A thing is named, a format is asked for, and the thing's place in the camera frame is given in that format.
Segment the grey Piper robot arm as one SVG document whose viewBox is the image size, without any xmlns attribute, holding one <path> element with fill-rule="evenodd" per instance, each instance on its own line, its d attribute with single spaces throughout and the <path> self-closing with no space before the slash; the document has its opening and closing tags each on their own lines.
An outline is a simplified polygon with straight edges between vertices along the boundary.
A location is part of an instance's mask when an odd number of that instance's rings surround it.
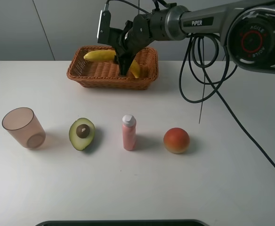
<svg viewBox="0 0 275 226">
<path fill-rule="evenodd" d="M 176 3 L 154 2 L 124 29 L 110 27 L 108 9 L 99 21 L 98 42 L 113 47 L 121 75 L 136 54 L 154 41 L 192 43 L 201 37 L 223 47 L 227 58 L 245 70 L 275 74 L 275 0 L 241 0 L 190 11 Z"/>
</svg>

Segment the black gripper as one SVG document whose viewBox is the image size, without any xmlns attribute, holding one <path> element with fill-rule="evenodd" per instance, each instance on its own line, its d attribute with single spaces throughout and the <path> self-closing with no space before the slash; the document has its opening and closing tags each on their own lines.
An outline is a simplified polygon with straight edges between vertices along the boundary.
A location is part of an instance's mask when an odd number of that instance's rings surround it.
<svg viewBox="0 0 275 226">
<path fill-rule="evenodd" d="M 139 14 L 133 21 L 128 20 L 124 29 L 110 28 L 109 46 L 114 48 L 113 61 L 120 63 L 121 76 L 126 76 L 136 54 L 152 42 L 149 23 L 149 14 Z"/>
</svg>

